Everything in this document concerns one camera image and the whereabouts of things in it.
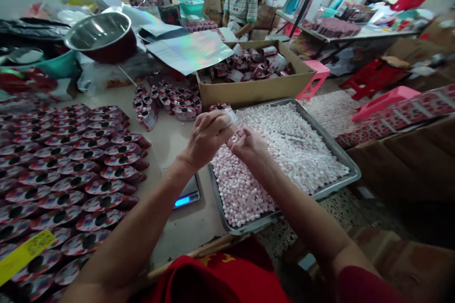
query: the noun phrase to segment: red plastic stool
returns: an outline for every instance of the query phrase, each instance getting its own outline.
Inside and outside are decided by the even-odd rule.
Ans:
[[[372,114],[385,109],[391,104],[401,102],[404,99],[410,99],[421,93],[408,87],[400,86],[389,92],[386,92],[377,99],[362,105],[357,114],[352,115],[353,122],[359,122],[368,119]]]
[[[316,70],[316,73],[314,74],[313,78],[311,78],[311,81],[307,84],[307,86],[296,97],[296,99],[307,99],[309,102],[329,76],[330,69],[321,62],[315,60],[304,61],[304,63],[310,68]],[[313,82],[315,81],[318,81],[317,84],[315,86],[312,86]]]
[[[340,88],[350,86],[356,91],[353,100],[360,100],[365,96],[373,97],[378,91],[399,80],[410,66],[396,57],[382,57],[369,63],[354,76],[349,78]]]

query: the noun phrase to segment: aluminum baking tray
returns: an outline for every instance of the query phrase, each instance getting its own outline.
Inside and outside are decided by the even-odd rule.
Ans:
[[[311,117],[311,115],[302,107],[302,105],[296,101],[295,99],[279,99],[276,101],[272,102],[267,102],[255,106],[250,106],[250,107],[259,107],[259,106],[264,106],[264,105],[270,105],[270,106],[278,106],[278,105],[285,105],[288,103],[293,103],[296,105],[297,112],[310,124],[310,126],[318,132],[318,134],[322,137],[322,141],[326,144],[328,149],[332,152],[333,155],[335,155],[338,159],[339,162],[344,164],[349,168],[349,174],[343,176],[342,178],[339,178],[337,181],[325,185],[323,188],[321,188],[318,192],[313,194],[311,197],[317,201],[320,201],[332,193],[338,191],[339,189],[349,185],[350,183],[353,183],[360,179],[361,173],[359,167],[355,164],[355,162],[346,154],[346,152],[340,147],[338,143],[335,142],[332,136],[326,130],[318,123],[314,118]],[[213,191],[215,193],[215,200],[217,202],[218,206],[218,211],[219,215],[221,217],[221,221],[223,223],[224,228],[226,229],[227,232],[233,235],[243,235],[245,233],[250,233],[255,230],[258,230],[262,228],[263,226],[267,225],[271,221],[277,219],[282,215],[281,211],[275,211],[275,212],[268,212],[264,213],[261,215],[261,217],[253,222],[246,223],[240,227],[233,227],[229,225],[227,222],[226,218],[224,217],[224,211],[223,211],[223,204],[221,202],[221,198],[219,196],[219,191],[218,191],[218,184],[217,184],[217,179],[215,177],[215,173],[213,172],[213,166],[209,164],[209,174],[210,174],[210,180],[212,182],[213,186]]]

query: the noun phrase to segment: yellow paper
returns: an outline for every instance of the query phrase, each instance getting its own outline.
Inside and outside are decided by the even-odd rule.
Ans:
[[[9,281],[33,258],[47,249],[55,241],[55,236],[44,230],[30,238],[0,261],[0,286]]]

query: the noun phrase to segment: digital scale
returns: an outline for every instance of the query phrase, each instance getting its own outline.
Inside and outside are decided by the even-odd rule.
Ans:
[[[198,185],[198,180],[196,178],[197,175],[194,175],[191,180],[188,182],[188,184],[185,186],[185,188],[182,191],[182,194],[180,194],[180,197],[174,204],[174,208],[179,208],[182,206],[189,205],[193,202],[196,202],[200,199],[199,195],[199,185]]]

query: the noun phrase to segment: stainless steel bowl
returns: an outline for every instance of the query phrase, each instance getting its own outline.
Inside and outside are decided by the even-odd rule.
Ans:
[[[98,62],[118,63],[136,52],[131,19],[117,12],[79,21],[66,34],[65,44]]]

